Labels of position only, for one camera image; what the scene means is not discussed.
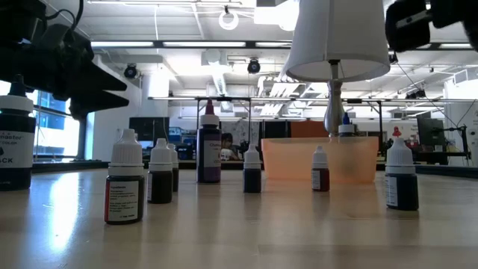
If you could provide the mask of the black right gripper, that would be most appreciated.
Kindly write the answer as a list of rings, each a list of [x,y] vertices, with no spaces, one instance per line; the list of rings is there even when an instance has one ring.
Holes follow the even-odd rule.
[[[431,20],[436,28],[460,22],[471,47],[478,51],[478,0],[395,0],[385,18],[388,45],[395,52],[425,46],[430,41]]]

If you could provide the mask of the large black food colouring bottle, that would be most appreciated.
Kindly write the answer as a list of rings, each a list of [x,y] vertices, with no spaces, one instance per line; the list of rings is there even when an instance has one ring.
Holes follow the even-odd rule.
[[[33,110],[23,77],[16,75],[9,93],[0,96],[0,191],[26,190],[31,186],[36,128]]]

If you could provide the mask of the small bottle with white label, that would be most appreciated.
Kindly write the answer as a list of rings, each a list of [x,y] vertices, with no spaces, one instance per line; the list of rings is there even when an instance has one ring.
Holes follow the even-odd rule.
[[[110,225],[136,223],[143,218],[145,194],[142,147],[133,129],[124,129],[113,145],[105,183],[104,221]]]

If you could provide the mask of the large purple food colouring bottle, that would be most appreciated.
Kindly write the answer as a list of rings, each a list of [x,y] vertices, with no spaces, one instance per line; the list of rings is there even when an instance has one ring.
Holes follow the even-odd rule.
[[[196,139],[196,180],[200,184],[218,184],[221,179],[220,119],[214,113],[211,99],[207,101],[205,113],[199,118]]]

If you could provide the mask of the small dark blue dropper bottle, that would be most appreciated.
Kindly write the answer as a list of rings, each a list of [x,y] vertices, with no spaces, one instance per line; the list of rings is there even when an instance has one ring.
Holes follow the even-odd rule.
[[[413,155],[401,137],[387,150],[385,164],[385,204],[401,211],[419,209],[418,178]]]

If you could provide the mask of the small red dropper bottle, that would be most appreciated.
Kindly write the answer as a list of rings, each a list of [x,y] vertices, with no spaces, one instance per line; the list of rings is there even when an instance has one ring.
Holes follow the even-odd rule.
[[[317,146],[311,165],[311,188],[313,191],[328,192],[330,189],[329,166],[322,146]]]

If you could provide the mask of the orange translucent plastic bin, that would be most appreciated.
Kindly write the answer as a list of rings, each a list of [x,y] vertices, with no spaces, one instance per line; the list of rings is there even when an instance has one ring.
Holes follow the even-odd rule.
[[[265,175],[271,180],[311,181],[313,154],[326,153],[332,184],[369,184],[376,175],[378,137],[268,138],[261,141]]]

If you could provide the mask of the black monitor on arm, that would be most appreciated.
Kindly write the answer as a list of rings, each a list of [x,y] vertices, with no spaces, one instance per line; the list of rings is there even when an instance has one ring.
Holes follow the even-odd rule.
[[[418,118],[418,136],[421,145],[444,146],[444,123],[442,120],[431,118]]]

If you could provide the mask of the large blue food colouring bottle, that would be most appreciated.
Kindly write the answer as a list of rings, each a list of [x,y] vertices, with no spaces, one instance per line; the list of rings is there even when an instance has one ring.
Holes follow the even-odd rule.
[[[352,123],[347,112],[344,113],[342,124],[338,127],[338,134],[340,137],[354,137],[356,135],[356,126]]]

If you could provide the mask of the long ceiling light bar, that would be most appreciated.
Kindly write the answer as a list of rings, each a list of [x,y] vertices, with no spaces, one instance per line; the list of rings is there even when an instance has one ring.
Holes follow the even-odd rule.
[[[289,49],[291,42],[260,41],[93,41],[96,49]]]
[[[465,51],[474,50],[470,43],[431,43],[430,49],[432,50],[450,50],[450,51]]]

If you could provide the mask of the large blue-framed window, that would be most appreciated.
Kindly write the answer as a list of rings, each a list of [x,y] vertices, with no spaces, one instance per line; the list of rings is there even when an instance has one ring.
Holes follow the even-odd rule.
[[[26,96],[33,101],[30,113],[36,121],[33,134],[0,131],[0,156],[18,156],[26,151],[26,139],[32,142],[35,158],[74,158],[78,155],[80,122],[70,115],[70,101],[60,101],[50,93],[35,90]]]

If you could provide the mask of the black background monitor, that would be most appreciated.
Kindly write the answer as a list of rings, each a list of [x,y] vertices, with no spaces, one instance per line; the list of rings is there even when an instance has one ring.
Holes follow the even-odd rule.
[[[134,129],[138,141],[169,140],[169,117],[130,117],[128,127]]]

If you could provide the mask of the white shade table lamp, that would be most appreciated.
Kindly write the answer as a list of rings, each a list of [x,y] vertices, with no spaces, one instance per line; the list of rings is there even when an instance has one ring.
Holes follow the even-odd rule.
[[[382,0],[300,0],[287,76],[326,82],[329,101],[324,126],[338,136],[344,114],[341,86],[390,71]]]

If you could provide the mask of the person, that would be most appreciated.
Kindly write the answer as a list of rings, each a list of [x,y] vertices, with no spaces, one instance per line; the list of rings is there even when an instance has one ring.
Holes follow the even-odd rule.
[[[239,161],[237,150],[233,146],[233,136],[231,133],[223,133],[221,137],[221,160]]]

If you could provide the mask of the black background workstation frame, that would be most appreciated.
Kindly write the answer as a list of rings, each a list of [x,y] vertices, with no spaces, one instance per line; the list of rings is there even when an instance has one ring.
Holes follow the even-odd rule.
[[[206,107],[200,106],[201,101],[206,101],[208,102],[209,100],[211,101],[218,101],[218,102],[238,102],[240,105],[244,107],[244,109],[247,111],[247,117],[242,117],[242,120],[248,120],[248,143],[251,143],[251,122],[252,122],[252,115],[251,115],[251,110],[252,110],[252,98],[251,97],[245,97],[245,96],[196,96],[193,98],[196,102],[196,128],[199,128],[200,124],[200,115],[199,112]]]

